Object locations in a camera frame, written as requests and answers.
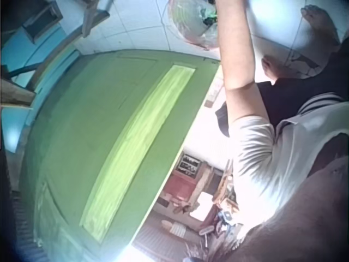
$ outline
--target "green door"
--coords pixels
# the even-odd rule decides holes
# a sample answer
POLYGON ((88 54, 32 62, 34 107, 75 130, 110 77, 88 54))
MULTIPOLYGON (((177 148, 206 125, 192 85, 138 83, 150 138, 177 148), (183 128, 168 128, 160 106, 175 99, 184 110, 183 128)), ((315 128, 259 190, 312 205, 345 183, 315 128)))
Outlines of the green door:
POLYGON ((34 122, 20 179, 52 261, 114 261, 152 207, 218 68, 162 51, 79 59, 34 122))

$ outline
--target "blue wall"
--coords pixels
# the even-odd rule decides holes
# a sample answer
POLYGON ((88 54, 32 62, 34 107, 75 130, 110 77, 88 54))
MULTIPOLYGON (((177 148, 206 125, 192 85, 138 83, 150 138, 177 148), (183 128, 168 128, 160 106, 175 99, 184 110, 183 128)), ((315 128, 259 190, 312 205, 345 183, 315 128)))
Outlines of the blue wall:
MULTIPOLYGON (((66 33, 60 25, 56 25, 42 35, 33 44, 23 28, 6 42, 1 50, 1 65, 6 65, 9 72, 15 69, 42 62, 52 50, 65 38, 66 33)), ((59 62, 49 73, 45 75, 35 90, 37 95, 32 103, 32 109, 4 108, 1 112, 2 128, 4 132, 5 148, 15 152, 23 126, 31 125, 41 108, 46 97, 62 74, 80 56, 80 53, 72 45, 64 54, 60 55, 59 62)), ((34 71, 27 72, 12 78, 12 81, 26 87, 34 71)))

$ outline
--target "bare foot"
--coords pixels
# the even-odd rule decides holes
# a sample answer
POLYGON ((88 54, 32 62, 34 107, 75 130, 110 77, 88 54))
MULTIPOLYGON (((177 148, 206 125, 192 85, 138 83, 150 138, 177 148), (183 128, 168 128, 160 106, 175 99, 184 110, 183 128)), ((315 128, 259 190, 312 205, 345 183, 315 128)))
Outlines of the bare foot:
POLYGON ((334 46, 340 44, 337 29, 325 10, 315 5, 306 5, 304 8, 301 8, 300 12, 314 31, 321 36, 322 40, 329 41, 334 46))
POLYGON ((279 78, 296 78, 296 72, 288 67, 284 67, 280 61, 272 56, 262 58, 262 67, 267 77, 276 81, 279 78))

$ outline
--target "white t-shirt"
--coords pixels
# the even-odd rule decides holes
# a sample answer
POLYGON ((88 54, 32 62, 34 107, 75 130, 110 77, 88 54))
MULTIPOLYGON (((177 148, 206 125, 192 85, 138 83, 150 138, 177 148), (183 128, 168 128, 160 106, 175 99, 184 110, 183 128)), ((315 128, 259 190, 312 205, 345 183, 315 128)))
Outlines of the white t-shirt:
POLYGON ((245 230, 271 218, 306 179, 326 142, 349 135, 349 102, 283 120, 276 132, 260 116, 230 125, 234 189, 245 230))

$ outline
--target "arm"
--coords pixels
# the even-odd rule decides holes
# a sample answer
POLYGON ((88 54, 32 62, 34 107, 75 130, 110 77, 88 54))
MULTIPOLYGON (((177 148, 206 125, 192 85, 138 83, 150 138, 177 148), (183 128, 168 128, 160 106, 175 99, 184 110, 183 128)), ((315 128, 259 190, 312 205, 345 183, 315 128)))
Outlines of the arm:
POLYGON ((246 0, 216 0, 221 64, 230 124, 249 115, 268 119, 261 94, 254 82, 255 56, 245 2, 246 0))

